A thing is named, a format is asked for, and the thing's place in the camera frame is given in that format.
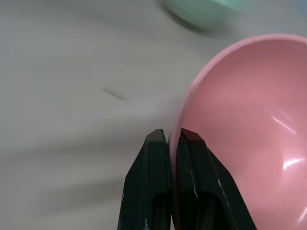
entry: green object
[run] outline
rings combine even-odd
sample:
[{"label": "green object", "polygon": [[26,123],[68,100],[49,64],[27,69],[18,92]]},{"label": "green object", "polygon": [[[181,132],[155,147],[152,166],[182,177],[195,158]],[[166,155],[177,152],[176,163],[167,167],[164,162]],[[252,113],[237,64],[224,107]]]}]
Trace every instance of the green object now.
[{"label": "green object", "polygon": [[241,0],[164,0],[178,18],[199,29],[213,29],[242,7]]}]

